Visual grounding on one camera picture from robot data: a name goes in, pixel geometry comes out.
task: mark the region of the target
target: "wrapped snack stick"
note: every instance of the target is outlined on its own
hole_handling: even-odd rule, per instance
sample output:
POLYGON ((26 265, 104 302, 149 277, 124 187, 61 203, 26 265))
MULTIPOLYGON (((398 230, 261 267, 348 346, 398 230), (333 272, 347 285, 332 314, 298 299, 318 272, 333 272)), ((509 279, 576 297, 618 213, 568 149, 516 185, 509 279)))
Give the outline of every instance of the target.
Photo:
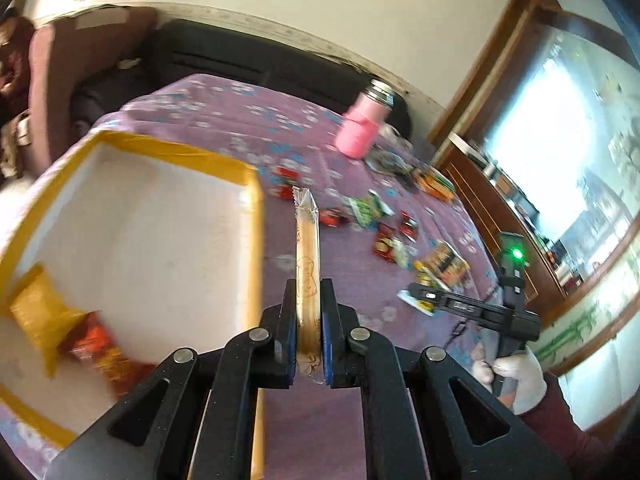
POLYGON ((296 205, 296 359, 300 373, 322 381, 318 208, 308 189, 293 188, 296 205))

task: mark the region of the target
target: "triangular cutout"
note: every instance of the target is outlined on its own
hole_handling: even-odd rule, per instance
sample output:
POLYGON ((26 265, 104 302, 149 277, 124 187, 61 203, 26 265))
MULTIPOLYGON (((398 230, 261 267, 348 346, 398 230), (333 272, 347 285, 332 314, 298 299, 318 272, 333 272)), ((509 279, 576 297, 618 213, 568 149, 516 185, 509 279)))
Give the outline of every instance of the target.
POLYGON ((471 441, 476 446, 509 433, 509 425, 459 378, 449 380, 471 441))
POLYGON ((168 387, 169 381, 167 379, 158 381, 144 397, 138 399, 138 402, 111 425, 109 434, 132 446, 142 446, 151 430, 151 425, 158 414, 168 387))

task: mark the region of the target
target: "sofa backrest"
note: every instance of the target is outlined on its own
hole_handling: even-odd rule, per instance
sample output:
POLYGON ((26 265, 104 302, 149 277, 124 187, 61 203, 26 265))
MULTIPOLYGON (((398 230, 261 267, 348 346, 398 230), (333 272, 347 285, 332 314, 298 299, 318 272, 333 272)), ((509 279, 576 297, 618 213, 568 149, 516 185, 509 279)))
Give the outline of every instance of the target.
POLYGON ((79 81, 132 57, 155 27, 153 7, 101 7, 47 23, 30 47, 31 158, 41 174, 77 139, 69 101, 79 81))
MULTIPOLYGON (((171 20, 156 30, 145 67, 159 88, 206 73, 265 86, 339 114, 374 77, 277 41, 189 20, 171 20)), ((411 134, 411 117, 401 96, 387 121, 403 137, 411 134)))

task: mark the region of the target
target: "gloved hand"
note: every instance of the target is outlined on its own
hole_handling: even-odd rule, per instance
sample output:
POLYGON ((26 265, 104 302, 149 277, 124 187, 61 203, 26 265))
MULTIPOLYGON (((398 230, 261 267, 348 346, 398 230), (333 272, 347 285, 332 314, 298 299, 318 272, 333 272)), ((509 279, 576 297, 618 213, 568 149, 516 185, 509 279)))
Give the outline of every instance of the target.
POLYGON ((546 383, 542 378, 542 368, 528 346, 522 354, 496 359, 491 367, 484 360, 484 346, 480 342, 471 352, 471 358, 474 360, 473 377, 489 391, 492 390, 494 372, 518 381, 515 393, 498 397, 498 400, 507 408, 511 408, 516 415, 532 410, 545 397, 546 383))

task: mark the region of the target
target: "person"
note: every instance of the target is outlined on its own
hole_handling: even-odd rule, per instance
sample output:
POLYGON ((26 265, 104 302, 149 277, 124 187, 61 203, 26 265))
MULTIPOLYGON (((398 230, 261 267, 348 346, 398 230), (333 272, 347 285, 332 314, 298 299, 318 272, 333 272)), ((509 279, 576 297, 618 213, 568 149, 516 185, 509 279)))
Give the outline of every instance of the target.
POLYGON ((640 420, 637 413, 626 428, 624 438, 607 448, 574 422, 558 378, 542 372, 540 363, 528 347, 526 352, 496 359, 490 366, 484 360, 482 343, 478 343, 471 357, 474 360, 473 377, 489 391, 492 390, 495 373, 517 381, 516 390, 500 396, 498 400, 512 409, 567 462, 575 480, 636 478, 636 466, 632 464, 629 453, 638 444, 637 428, 632 427, 634 424, 637 426, 640 420))
POLYGON ((0 20, 0 96, 4 114, 0 126, 29 106, 29 46, 35 29, 27 18, 20 16, 15 7, 9 7, 0 20))

